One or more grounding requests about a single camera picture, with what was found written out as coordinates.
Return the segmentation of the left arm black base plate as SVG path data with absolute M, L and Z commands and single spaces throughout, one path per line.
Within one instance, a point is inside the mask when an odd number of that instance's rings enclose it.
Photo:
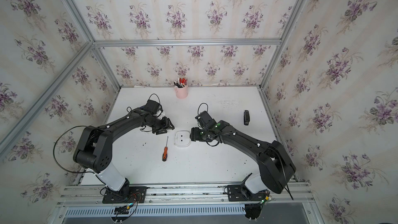
M 103 193 L 103 204 L 118 204 L 118 203 L 143 203 L 147 193 L 147 187 L 132 187 L 121 189 L 120 191 L 112 191 L 105 188 Z

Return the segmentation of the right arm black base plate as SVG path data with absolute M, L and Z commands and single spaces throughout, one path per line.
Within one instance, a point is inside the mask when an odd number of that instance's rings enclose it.
M 253 194 L 242 185 L 227 185 L 224 187 L 224 194 L 227 195 L 230 202 L 267 202 L 272 199 L 268 190 Z

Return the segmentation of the orange handled screwdriver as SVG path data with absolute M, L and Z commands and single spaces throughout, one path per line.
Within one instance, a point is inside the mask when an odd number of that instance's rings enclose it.
M 169 138 L 166 139 L 166 145 L 165 145 L 164 150 L 163 150 L 163 154 L 162 154 L 162 161 L 163 162 L 166 162 L 167 161 L 167 157 L 168 157 L 168 141 L 169 141 Z

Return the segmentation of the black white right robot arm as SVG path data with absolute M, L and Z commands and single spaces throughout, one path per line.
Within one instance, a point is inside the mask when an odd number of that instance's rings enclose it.
M 243 189 L 253 195 L 266 190 L 276 194 L 288 190 L 288 182 L 296 172 L 294 163 L 280 142 L 269 143 L 255 139 L 223 120 L 193 127 L 190 139 L 206 143 L 217 141 L 239 150 L 254 160 L 259 173 L 250 174 L 243 181 Z

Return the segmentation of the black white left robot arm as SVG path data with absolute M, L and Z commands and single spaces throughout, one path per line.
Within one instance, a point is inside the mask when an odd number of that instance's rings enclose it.
M 157 117 L 156 112 L 144 107 L 135 108 L 125 116 L 99 127 L 85 127 L 73 155 L 73 161 L 93 172 L 113 192 L 129 187 L 127 179 L 112 163 L 113 143 L 128 132 L 141 127 L 151 127 L 156 135 L 174 130 L 170 118 Z

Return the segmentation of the white square alarm clock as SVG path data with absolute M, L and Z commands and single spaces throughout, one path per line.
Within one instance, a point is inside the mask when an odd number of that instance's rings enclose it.
M 190 146 L 191 139 L 190 139 L 190 132 L 183 130 L 177 131 L 175 134 L 174 145 L 179 148 L 186 148 Z

